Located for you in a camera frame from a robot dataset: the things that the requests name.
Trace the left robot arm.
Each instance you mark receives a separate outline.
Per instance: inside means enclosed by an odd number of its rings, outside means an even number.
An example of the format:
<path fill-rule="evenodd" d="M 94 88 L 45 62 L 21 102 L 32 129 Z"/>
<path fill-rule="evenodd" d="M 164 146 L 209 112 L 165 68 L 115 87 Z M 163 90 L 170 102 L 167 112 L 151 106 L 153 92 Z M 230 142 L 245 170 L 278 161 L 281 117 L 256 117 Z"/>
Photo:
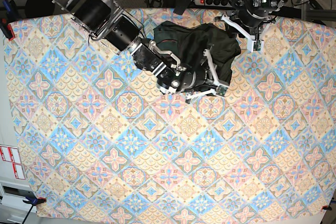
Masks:
<path fill-rule="evenodd" d="M 287 1 L 231 0 L 234 11 L 229 15 L 229 20 L 258 40 L 262 26 L 268 23 L 269 14 L 279 11 Z"/>

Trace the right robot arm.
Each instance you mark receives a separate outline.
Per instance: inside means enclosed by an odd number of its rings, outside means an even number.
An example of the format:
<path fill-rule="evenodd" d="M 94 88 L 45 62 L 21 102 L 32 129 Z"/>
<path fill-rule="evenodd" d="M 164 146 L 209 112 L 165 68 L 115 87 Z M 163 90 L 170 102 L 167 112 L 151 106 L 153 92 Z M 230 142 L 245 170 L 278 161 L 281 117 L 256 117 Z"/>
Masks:
<path fill-rule="evenodd" d="M 115 0 L 52 0 L 82 26 L 93 41 L 105 39 L 119 51 L 127 50 L 134 64 L 150 71 L 164 94 L 185 92 L 187 99 L 202 95 L 223 96 L 227 83 L 219 80 L 207 40 L 191 59 L 183 53 L 161 49 L 146 38 L 143 26 Z"/>

